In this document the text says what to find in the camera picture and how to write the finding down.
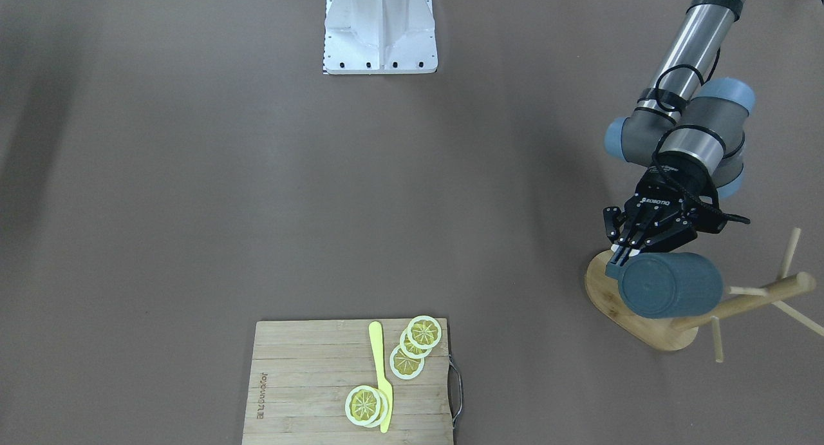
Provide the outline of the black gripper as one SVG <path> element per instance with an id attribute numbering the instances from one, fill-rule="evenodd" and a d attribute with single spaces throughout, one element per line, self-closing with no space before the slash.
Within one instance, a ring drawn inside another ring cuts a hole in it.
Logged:
<path id="1" fill-rule="evenodd" d="M 671 252 L 698 236 L 700 196 L 713 196 L 706 167 L 685 153 L 662 153 L 656 161 L 624 211 L 616 205 L 603 209 L 610 265 L 622 267 L 642 252 Z"/>

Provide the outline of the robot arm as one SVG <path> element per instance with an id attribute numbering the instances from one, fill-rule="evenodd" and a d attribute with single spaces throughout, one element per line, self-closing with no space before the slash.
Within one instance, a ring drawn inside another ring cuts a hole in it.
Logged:
<path id="1" fill-rule="evenodd" d="M 744 179 L 745 120 L 754 91 L 716 77 L 724 38 L 747 0 L 692 0 L 669 50 L 629 117 L 616 119 L 605 149 L 644 174 L 623 207 L 606 207 L 612 258 L 620 268 L 642 252 L 671 252 L 729 223 L 720 199 Z"/>

